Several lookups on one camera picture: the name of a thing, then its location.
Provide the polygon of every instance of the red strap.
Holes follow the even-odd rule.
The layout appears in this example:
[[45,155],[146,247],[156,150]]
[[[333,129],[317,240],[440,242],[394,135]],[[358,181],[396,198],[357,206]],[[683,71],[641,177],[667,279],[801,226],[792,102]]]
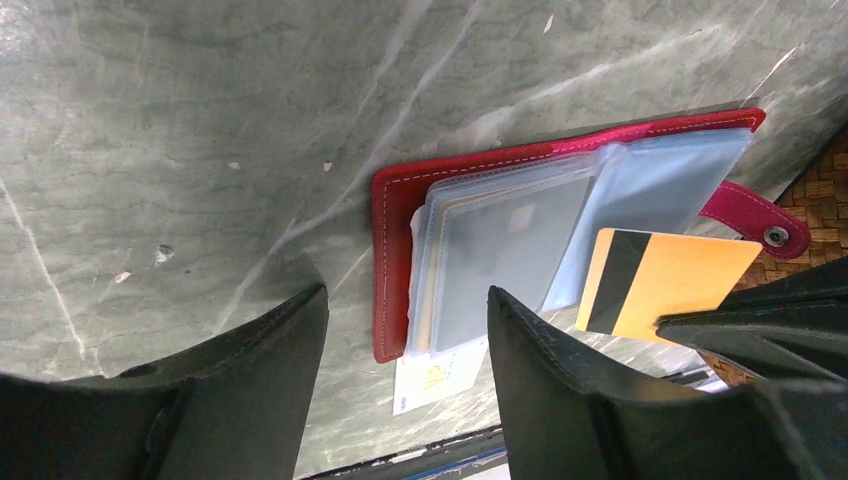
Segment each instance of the red strap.
[[[810,245],[810,230],[803,222],[735,183],[722,182],[704,205],[701,216],[718,220],[746,239],[760,242],[769,255],[782,260],[800,256]],[[774,236],[771,241],[768,235]]]

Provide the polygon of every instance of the wicker mat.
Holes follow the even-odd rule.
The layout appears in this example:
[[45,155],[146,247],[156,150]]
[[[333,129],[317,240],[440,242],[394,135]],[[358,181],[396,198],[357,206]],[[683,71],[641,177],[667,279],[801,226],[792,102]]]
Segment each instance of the wicker mat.
[[[736,289],[756,287],[848,256],[848,131],[833,141],[777,203],[810,228],[810,248],[800,257],[785,261],[760,254]],[[728,385],[755,380],[716,357],[701,356]]]

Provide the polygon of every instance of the white paper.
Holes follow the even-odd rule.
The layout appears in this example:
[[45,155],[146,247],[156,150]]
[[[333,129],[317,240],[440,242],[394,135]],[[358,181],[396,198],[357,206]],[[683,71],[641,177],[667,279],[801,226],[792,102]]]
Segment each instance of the white paper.
[[395,369],[395,415],[468,390],[489,347],[483,338],[431,356],[404,355]]

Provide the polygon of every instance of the marble countertop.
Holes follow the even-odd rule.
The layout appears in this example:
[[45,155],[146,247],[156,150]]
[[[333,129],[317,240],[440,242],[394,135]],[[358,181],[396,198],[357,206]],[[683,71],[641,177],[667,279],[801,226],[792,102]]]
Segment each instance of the marble countertop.
[[[730,179],[775,198],[848,119],[846,15],[840,0],[0,2],[0,369],[113,376],[321,281],[297,475],[494,424],[488,363],[472,390],[391,416],[394,367],[371,356],[372,175],[757,104],[768,119]],[[657,375],[698,361],[585,340]]]

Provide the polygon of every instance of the stone surface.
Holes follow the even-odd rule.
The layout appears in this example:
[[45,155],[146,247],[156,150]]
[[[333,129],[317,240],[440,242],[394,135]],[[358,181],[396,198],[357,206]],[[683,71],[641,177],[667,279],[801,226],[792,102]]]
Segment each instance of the stone surface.
[[[848,119],[846,15],[840,0],[3,1],[0,369],[116,375],[324,281],[298,475],[493,424],[488,365],[471,391],[391,416],[393,366],[370,354],[372,174],[759,104],[731,180],[774,198]],[[653,374],[697,361],[587,341]]]

